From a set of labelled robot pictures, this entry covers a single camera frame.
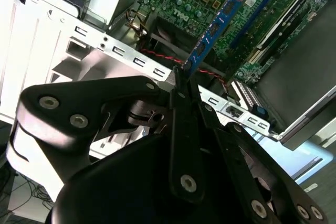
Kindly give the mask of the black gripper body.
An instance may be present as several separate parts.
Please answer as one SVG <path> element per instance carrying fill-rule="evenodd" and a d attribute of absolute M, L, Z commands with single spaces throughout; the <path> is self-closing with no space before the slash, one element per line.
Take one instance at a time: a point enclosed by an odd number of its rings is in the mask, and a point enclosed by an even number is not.
<path fill-rule="evenodd" d="M 227 223 L 243 208 L 230 170 L 243 164 L 237 123 L 202 106 L 159 115 L 149 134 L 77 173 L 52 223 Z"/>

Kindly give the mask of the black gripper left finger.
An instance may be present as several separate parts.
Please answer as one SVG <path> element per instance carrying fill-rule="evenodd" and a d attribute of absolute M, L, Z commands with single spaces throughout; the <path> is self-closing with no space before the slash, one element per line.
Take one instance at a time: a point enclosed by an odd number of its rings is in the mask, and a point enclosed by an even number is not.
<path fill-rule="evenodd" d="M 182 70 L 159 87 L 144 76 L 52 83 L 25 89 L 7 157 L 56 202 L 77 173 L 149 134 L 159 115 L 197 111 Z"/>

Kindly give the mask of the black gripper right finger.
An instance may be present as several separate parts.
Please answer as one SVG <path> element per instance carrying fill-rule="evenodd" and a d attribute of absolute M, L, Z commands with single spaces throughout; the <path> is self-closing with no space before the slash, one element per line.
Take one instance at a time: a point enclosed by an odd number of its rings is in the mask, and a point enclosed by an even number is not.
<path fill-rule="evenodd" d="M 210 182 L 215 196 L 228 202 L 221 206 L 225 223 L 328 223 L 325 213 L 277 162 L 237 123 L 220 124 L 213 108 L 201 101 L 194 79 L 188 80 L 199 122 L 206 131 L 212 158 L 224 165 Z"/>

